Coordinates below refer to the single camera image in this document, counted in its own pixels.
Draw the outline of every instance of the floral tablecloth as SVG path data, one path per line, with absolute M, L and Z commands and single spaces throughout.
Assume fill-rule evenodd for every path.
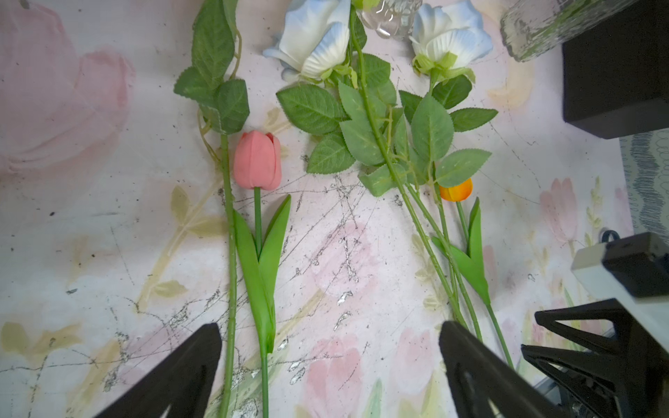
M 260 55 L 287 4 L 241 0 L 237 10 L 247 128 L 283 145 L 284 180 L 263 200 L 271 211 L 287 193 L 294 202 L 276 287 L 271 416 L 364 417 L 378 396 L 384 417 L 456 416 L 437 346 L 446 295 L 401 199 L 372 197 L 355 168 L 305 173 L 315 144 L 278 107 L 280 65 Z M 520 344 L 566 343 L 533 312 L 590 300 L 569 266 L 602 228 L 632 233 L 625 178 L 618 140 L 562 121 L 559 49 L 514 62 L 499 36 L 508 5 L 474 5 L 494 50 L 473 65 L 477 83 L 462 106 L 500 114 L 454 146 L 493 152 L 474 177 L 486 275 L 516 368 L 535 383 Z M 225 339 L 222 180 L 200 142 L 196 104 L 172 92 L 198 8 L 0 0 L 0 417 L 92 416 L 202 324 L 217 322 Z M 391 62 L 398 88 L 427 90 L 409 44 L 368 36 L 365 49 Z M 249 213 L 251 192 L 233 191 Z M 258 342 L 240 286 L 232 405 L 235 417 L 254 417 Z M 220 385 L 219 373 L 212 399 Z

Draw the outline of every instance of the pink tulip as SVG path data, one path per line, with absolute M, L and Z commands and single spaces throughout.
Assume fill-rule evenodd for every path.
M 272 134 L 252 130 L 242 135 L 235 151 L 233 173 L 245 189 L 274 190 L 281 183 L 281 144 Z

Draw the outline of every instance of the white rose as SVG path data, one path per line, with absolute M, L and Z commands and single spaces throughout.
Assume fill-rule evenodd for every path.
M 448 52 L 457 56 L 451 69 L 463 68 L 492 50 L 483 18 L 469 0 L 445 7 L 424 4 L 413 20 L 411 43 L 416 56 L 438 63 Z
M 281 60 L 286 81 L 296 80 L 298 74 L 320 80 L 346 59 L 350 11 L 351 0 L 292 0 L 284 33 L 262 54 Z

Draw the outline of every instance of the orange tulip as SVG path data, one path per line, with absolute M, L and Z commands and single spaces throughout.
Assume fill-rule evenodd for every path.
M 474 183 L 471 179 L 468 179 L 466 182 L 455 187 L 441 187 L 439 186 L 439 194 L 442 196 L 442 199 L 449 202 L 462 202 L 464 199 L 467 199 L 474 189 Z

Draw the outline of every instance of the clear glass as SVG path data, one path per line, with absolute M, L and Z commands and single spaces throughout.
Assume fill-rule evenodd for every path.
M 413 29 L 413 16 L 423 0 L 381 0 L 370 10 L 359 11 L 360 20 L 380 37 L 405 39 Z
M 509 55 L 529 61 L 637 0 L 520 0 L 502 16 Z

